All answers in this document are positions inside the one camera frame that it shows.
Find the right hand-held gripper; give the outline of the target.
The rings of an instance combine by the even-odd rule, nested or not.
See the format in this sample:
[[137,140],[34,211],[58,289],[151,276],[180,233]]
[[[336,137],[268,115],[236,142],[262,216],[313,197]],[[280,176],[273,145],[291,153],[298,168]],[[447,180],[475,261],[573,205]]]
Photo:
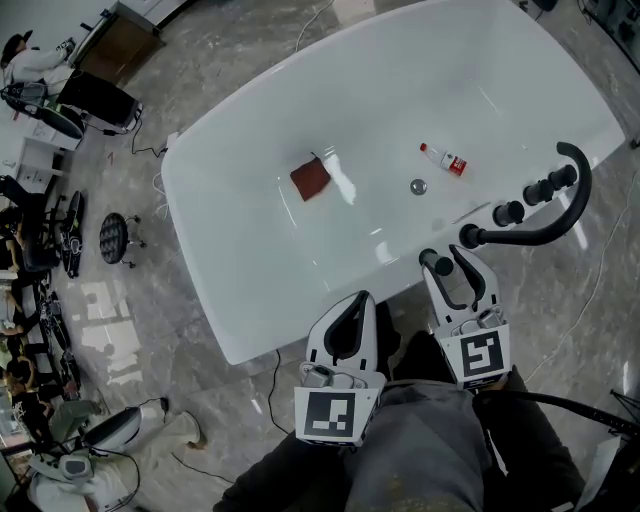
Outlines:
[[475,253],[450,244],[449,250],[474,292],[471,308],[455,303],[441,276],[423,269],[438,327],[443,357],[458,389],[477,390],[500,381],[511,370],[510,330],[500,306],[498,279]]

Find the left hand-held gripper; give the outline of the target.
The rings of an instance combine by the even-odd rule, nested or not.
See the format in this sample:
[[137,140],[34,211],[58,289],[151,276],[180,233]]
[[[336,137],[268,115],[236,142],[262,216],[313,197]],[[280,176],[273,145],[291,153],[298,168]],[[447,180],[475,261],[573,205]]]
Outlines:
[[312,326],[307,360],[300,367],[301,385],[294,389],[296,438],[317,445],[361,446],[387,383],[373,371],[376,305],[369,292],[342,299]]

